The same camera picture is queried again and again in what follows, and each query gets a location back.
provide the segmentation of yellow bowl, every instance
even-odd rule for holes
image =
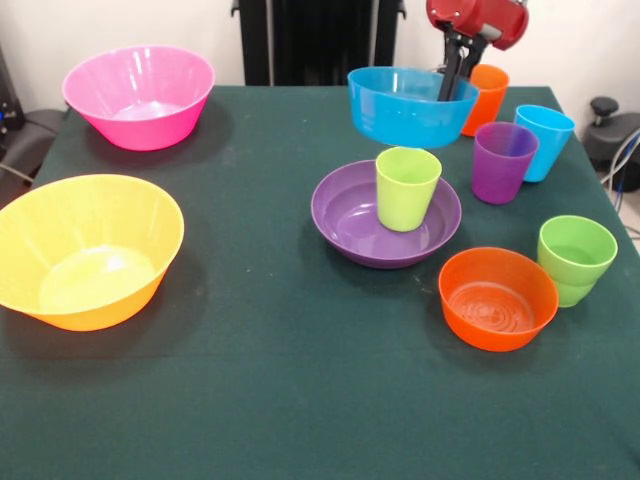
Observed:
[[[151,300],[183,237],[178,204],[139,178],[39,187],[0,211],[0,305],[66,330],[111,327]]]

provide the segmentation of lime green cup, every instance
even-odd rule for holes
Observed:
[[[380,223],[396,232],[410,232],[422,225],[441,174],[436,156],[419,148],[393,147],[378,155]]]
[[[538,263],[556,284],[560,307],[586,297],[617,254],[615,237],[589,218],[561,215],[540,228]]]

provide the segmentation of white wall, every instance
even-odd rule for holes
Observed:
[[[219,84],[242,84],[238,15],[230,0],[0,0],[0,45],[26,110],[62,107],[60,84],[84,58],[132,43],[173,43],[205,55]],[[442,35],[428,22],[425,0],[405,0],[399,17],[398,65],[434,67]],[[640,1],[530,0],[525,37],[483,62],[509,72],[514,85],[550,85],[579,126],[589,100],[616,97],[640,111]]]
[[[442,61],[442,35],[426,16],[424,0],[405,0],[396,64],[432,68]],[[640,1],[529,0],[525,36],[506,52],[482,59],[509,73],[513,85],[549,85],[581,130],[591,121],[589,101],[615,97],[621,111],[640,111]]]
[[[204,55],[218,84],[244,83],[230,0],[0,0],[0,46],[25,110],[63,108],[62,80],[83,59],[135,43]]]

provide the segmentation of plastic bowl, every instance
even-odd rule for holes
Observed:
[[[311,216],[318,231],[350,260],[370,268],[395,269],[425,260],[456,233],[462,207],[455,190],[440,178],[422,225],[394,232],[378,220],[376,162],[340,167],[318,184]]]
[[[116,325],[149,302],[183,235],[178,204],[138,178],[37,188],[0,211],[0,305],[66,330]]]
[[[443,75],[413,68],[365,67],[348,75],[356,128],[373,140],[438,148],[455,142],[479,91],[460,80],[454,100],[439,102]]]
[[[453,256],[438,279],[444,316],[463,341],[508,352],[531,342],[555,316],[558,292],[533,260],[480,247]]]
[[[82,62],[64,79],[62,94],[114,145],[148,151],[193,131],[214,82],[213,67],[200,55],[141,45]]]

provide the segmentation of table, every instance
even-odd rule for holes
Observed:
[[[518,104],[558,107],[548,88]],[[118,172],[180,203],[183,248],[148,307],[112,329],[0,313],[0,478],[602,479],[640,475],[640,260],[573,138],[548,179],[492,207],[472,140],[438,150],[463,221],[427,261],[351,263],[309,202],[334,168],[384,148],[347,90],[218,87],[180,145],[131,153],[72,113],[37,183]],[[447,328],[436,277],[478,245],[535,257],[556,214],[609,227],[620,253],[591,295],[523,350]]]

